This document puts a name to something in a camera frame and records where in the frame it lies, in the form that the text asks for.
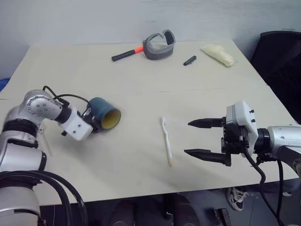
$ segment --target floor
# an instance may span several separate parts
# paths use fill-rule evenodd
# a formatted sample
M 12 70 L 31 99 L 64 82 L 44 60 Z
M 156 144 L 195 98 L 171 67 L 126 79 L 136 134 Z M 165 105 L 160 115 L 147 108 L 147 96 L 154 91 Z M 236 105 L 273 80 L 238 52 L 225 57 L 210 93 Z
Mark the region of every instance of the floor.
M 214 209 L 227 208 L 232 226 L 273 226 L 277 222 L 258 193 L 250 193 L 244 201 L 243 211 L 234 211 L 228 204 L 226 189 L 184 192 L 181 195 L 188 198 L 195 209 L 202 225 L 216 226 Z M 269 202 L 277 205 L 277 194 L 266 194 Z M 134 197 L 137 203 L 136 226 L 172 226 L 171 220 L 163 219 L 162 195 Z M 281 219 L 285 225 L 301 225 L 301 189 L 293 192 L 291 197 L 283 197 Z M 91 226 L 107 226 L 114 207 L 120 200 L 87 202 L 86 207 Z M 77 206 L 72 205 L 72 212 L 78 212 Z M 62 225 L 63 208 L 60 205 L 41 207 L 42 216 L 48 225 Z M 78 214 L 74 214 L 75 225 L 80 225 Z

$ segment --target white wall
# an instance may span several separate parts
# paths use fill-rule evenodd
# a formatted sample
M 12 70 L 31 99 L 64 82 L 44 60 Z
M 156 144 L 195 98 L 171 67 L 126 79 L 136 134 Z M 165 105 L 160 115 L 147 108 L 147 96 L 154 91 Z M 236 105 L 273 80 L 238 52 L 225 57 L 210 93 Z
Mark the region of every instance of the white wall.
M 250 58 L 259 34 L 301 30 L 300 0 L 0 0 L 0 78 L 29 45 L 230 38 Z

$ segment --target gray plastic object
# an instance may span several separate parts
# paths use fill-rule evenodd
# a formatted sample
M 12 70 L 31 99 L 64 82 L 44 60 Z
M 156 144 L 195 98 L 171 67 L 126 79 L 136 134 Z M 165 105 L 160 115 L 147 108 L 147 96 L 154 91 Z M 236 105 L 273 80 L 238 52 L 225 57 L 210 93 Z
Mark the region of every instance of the gray plastic object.
M 166 38 L 167 46 L 156 48 L 151 44 L 151 40 L 157 36 Z M 143 51 L 145 56 L 150 60 L 159 60 L 170 56 L 174 51 L 174 34 L 170 30 L 164 30 L 163 35 L 160 33 L 152 34 L 143 41 Z

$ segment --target sponge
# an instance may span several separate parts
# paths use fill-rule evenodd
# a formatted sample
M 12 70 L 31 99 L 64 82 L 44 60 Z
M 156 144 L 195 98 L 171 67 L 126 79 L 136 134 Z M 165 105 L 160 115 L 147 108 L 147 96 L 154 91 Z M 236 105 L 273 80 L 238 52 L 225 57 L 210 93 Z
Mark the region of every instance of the sponge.
M 227 67 L 231 67 L 235 63 L 233 57 L 225 52 L 225 48 L 223 46 L 208 44 L 202 46 L 201 50 Z

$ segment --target blue cup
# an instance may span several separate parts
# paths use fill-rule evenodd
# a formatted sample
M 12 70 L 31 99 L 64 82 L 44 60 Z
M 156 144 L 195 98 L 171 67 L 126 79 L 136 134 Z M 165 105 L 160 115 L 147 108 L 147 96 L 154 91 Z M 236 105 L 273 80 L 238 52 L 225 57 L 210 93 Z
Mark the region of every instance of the blue cup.
M 95 97 L 90 100 L 93 115 L 102 129 L 111 129 L 118 124 L 121 112 L 104 99 Z

